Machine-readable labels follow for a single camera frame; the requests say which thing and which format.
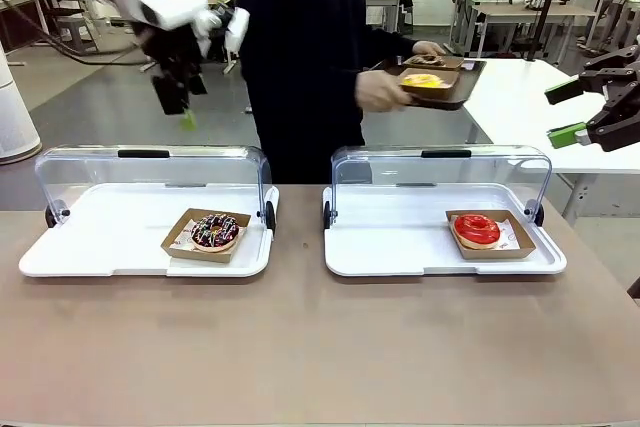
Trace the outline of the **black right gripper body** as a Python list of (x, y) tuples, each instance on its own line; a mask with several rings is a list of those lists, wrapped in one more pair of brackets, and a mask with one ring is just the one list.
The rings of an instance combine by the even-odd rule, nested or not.
[(639, 65), (630, 64), (625, 75), (606, 84), (605, 127), (602, 150), (612, 152), (639, 142)]

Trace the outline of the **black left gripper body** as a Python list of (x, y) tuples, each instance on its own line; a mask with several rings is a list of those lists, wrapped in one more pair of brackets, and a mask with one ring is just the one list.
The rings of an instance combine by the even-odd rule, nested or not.
[(143, 53), (157, 64), (155, 77), (191, 78), (202, 73), (205, 41), (190, 24), (163, 30), (134, 22), (133, 32)]

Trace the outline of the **person's right hand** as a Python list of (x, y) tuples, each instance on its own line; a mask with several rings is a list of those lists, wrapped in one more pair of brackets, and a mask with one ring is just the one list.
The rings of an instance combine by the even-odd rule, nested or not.
[(364, 112), (391, 112), (411, 103), (410, 96), (384, 71), (365, 71), (356, 76), (355, 100)]

